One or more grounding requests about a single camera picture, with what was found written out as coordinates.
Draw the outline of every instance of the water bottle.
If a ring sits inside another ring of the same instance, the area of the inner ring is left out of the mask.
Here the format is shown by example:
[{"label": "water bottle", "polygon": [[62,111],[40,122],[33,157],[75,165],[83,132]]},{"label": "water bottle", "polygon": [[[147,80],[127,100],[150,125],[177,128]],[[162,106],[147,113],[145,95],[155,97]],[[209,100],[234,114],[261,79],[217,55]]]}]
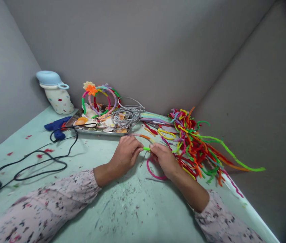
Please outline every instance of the water bottle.
[{"label": "water bottle", "polygon": [[39,71],[36,77],[56,113],[67,115],[74,111],[75,107],[67,91],[69,85],[63,83],[56,72]]}]

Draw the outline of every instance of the person's right hand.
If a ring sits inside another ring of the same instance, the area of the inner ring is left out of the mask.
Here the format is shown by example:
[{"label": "person's right hand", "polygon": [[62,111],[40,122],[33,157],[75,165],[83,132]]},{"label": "person's right hand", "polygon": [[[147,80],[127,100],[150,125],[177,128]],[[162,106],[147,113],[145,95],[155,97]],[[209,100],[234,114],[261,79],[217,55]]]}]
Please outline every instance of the person's right hand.
[{"label": "person's right hand", "polygon": [[150,149],[152,158],[159,162],[164,174],[170,180],[176,173],[182,171],[178,161],[168,147],[160,143],[154,143],[150,144]]}]

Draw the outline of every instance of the patterned long sleeve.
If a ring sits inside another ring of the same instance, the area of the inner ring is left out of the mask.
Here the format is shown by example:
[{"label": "patterned long sleeve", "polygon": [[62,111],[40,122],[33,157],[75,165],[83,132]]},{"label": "patterned long sleeve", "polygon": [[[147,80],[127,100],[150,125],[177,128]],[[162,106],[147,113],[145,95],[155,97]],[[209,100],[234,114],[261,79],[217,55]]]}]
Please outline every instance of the patterned long sleeve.
[{"label": "patterned long sleeve", "polygon": [[0,242],[50,241],[100,190],[91,169],[29,193],[0,216]]},{"label": "patterned long sleeve", "polygon": [[217,192],[207,191],[209,193],[208,205],[201,213],[194,211],[195,219],[203,230],[207,241],[224,243],[264,242],[253,229],[227,209]]}]

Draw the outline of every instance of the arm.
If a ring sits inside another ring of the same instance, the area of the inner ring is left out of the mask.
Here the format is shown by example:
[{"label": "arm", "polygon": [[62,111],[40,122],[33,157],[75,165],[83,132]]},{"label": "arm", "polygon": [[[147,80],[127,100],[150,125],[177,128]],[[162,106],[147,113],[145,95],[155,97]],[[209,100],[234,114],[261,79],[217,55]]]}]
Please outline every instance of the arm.
[{"label": "arm", "polygon": [[111,161],[39,188],[17,200],[0,216],[0,242],[48,242],[75,217],[98,192],[123,176],[135,164],[143,145],[122,137]]},{"label": "arm", "polygon": [[169,148],[155,143],[152,156],[165,175],[178,187],[195,213],[195,219],[209,242],[264,242],[257,233],[223,204],[219,195],[205,190],[178,164]]}]

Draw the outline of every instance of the mint green table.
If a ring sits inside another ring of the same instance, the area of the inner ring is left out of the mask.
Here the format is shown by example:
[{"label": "mint green table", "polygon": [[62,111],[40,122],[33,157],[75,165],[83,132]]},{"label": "mint green table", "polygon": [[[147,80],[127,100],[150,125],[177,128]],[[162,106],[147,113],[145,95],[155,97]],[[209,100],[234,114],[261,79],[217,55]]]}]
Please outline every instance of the mint green table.
[{"label": "mint green table", "polygon": [[[0,144],[0,167],[23,158],[24,155],[50,142],[50,132],[44,125],[63,116],[55,113],[51,107],[20,128],[6,141]],[[137,124],[132,132],[151,136],[142,124]],[[71,131],[66,136],[73,136]],[[139,137],[144,146],[149,142]],[[160,136],[154,138],[160,142]],[[73,139],[58,142],[43,149],[53,149],[53,156],[67,154]],[[72,173],[107,163],[118,144],[119,137],[80,134],[68,158],[61,159],[68,167],[59,173],[45,174],[22,182],[12,182],[0,191],[0,214],[14,201],[28,192],[38,189],[59,178]],[[194,221],[192,212],[180,192],[171,182],[155,182],[146,168],[145,151],[137,159],[136,166],[122,179],[104,188],[97,199],[77,217],[67,223],[56,235],[54,242],[205,242],[202,231]],[[2,183],[7,183],[21,169],[37,163],[40,159],[34,154],[25,161],[5,168],[0,173]],[[47,162],[27,170],[21,177],[39,171],[57,169],[57,163]],[[206,180],[198,182],[206,189],[216,190],[228,208],[253,228],[267,242],[278,242],[251,204],[238,196],[228,186],[210,185]]]}]

